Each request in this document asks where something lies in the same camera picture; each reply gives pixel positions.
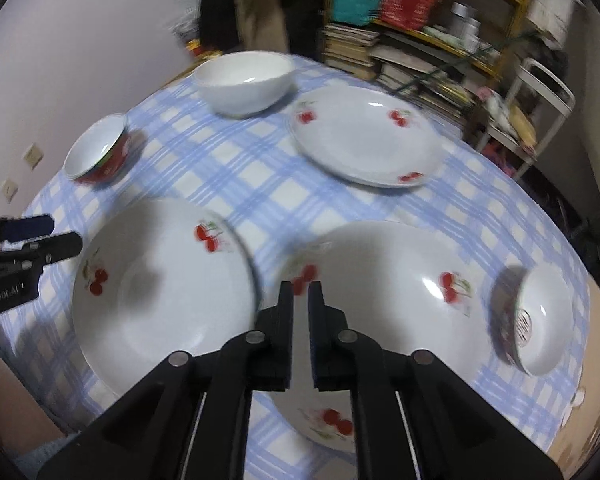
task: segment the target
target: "red cherry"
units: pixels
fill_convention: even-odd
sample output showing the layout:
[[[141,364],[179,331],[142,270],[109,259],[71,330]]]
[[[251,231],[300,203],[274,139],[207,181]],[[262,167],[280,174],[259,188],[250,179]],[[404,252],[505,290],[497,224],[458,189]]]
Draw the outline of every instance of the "red cherry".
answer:
[[[109,279],[109,274],[104,269],[96,269],[95,277],[96,277],[96,282],[104,283]]]
[[[445,288],[442,291],[442,297],[445,299],[445,303],[455,303],[458,301],[458,293],[452,288]]]
[[[322,420],[330,426],[335,426],[340,421],[340,413],[331,408],[322,412]]]
[[[89,285],[89,291],[94,296],[99,296],[102,294],[102,285],[97,282],[91,282],[91,285]]]
[[[205,240],[207,240],[209,238],[209,235],[206,232],[206,228],[202,224],[200,224],[198,227],[196,227],[194,232],[196,234],[196,238],[198,240],[200,240],[201,242],[204,242]]]
[[[440,274],[440,285],[449,288],[454,283],[454,276],[451,272],[443,272]]]
[[[207,238],[205,240],[206,250],[210,253],[215,253],[218,250],[220,244],[218,243],[218,239],[216,237]]]
[[[302,278],[294,278],[291,282],[294,290],[294,296],[302,296],[304,293],[304,280]]]
[[[314,264],[308,264],[304,266],[301,273],[302,279],[306,282],[312,282],[318,276],[318,267]]]
[[[341,434],[348,436],[353,433],[353,422],[350,420],[339,420],[336,424],[336,428]]]

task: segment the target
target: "yellow object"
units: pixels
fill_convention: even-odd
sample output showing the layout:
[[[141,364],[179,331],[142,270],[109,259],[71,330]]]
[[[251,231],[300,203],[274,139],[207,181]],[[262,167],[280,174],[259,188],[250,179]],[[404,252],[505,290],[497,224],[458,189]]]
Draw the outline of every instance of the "yellow object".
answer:
[[[509,123],[520,137],[523,146],[527,146],[528,148],[534,148],[536,146],[538,143],[536,140],[536,129],[515,103],[513,103],[509,109]]]

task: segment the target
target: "small bowl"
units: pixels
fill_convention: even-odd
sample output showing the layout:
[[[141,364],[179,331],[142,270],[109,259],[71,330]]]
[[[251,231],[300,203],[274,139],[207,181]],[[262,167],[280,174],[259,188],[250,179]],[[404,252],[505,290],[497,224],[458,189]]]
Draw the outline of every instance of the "small bowl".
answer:
[[[126,117],[104,117],[75,141],[64,160],[64,173],[79,184],[102,184],[125,163],[129,143]]]
[[[200,96],[215,113],[242,118],[282,99],[295,71],[289,56],[251,50],[204,62],[194,70],[194,79]]]
[[[528,375],[558,365],[573,335],[573,307],[557,267],[542,263],[525,276],[510,327],[514,358]]]

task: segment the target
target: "tablecloth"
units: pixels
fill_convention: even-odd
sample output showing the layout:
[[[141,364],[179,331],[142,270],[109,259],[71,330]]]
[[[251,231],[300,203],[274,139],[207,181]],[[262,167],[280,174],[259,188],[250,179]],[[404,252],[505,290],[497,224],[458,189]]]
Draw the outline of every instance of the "tablecloth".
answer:
[[[264,289],[293,252],[318,235],[360,219],[408,222],[435,232],[469,267],[487,319],[516,293],[507,268],[553,262],[573,293],[574,330],[558,367],[526,376],[492,352],[472,386],[541,449],[547,450],[576,391],[588,332],[587,272],[549,217],[518,184],[458,139],[458,128],[429,115],[446,151],[425,186],[381,190],[348,184],[315,167],[285,126],[298,94],[326,85],[366,83],[300,57],[298,90],[246,120],[213,115],[192,78],[156,92],[128,112],[134,144],[110,185],[76,186],[62,173],[26,214],[50,213],[56,233],[88,243],[129,204],[149,196],[185,198],[221,214],[244,241]],[[76,341],[70,298],[78,259],[49,267],[40,298],[0,315],[0,353],[32,394],[71,428],[113,402]],[[246,477],[353,478],[355,457],[297,434],[267,394],[256,393]]]

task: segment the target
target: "wall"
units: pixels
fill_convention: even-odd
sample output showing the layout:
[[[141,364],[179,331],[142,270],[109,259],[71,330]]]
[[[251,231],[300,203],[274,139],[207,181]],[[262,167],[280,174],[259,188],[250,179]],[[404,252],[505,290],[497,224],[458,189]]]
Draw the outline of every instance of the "wall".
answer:
[[[18,215],[98,118],[126,111],[190,65],[169,24],[198,0],[8,0],[0,11],[0,183]],[[37,142],[45,158],[22,160]]]
[[[600,192],[582,142],[585,134],[583,110],[587,73],[586,35],[586,11],[576,6],[564,46],[569,56],[569,71],[565,83],[575,95],[576,105],[536,163],[538,169],[583,218],[600,213]],[[546,115],[548,120],[553,121],[553,116]],[[548,122],[541,121],[538,128],[540,133],[549,127]]]

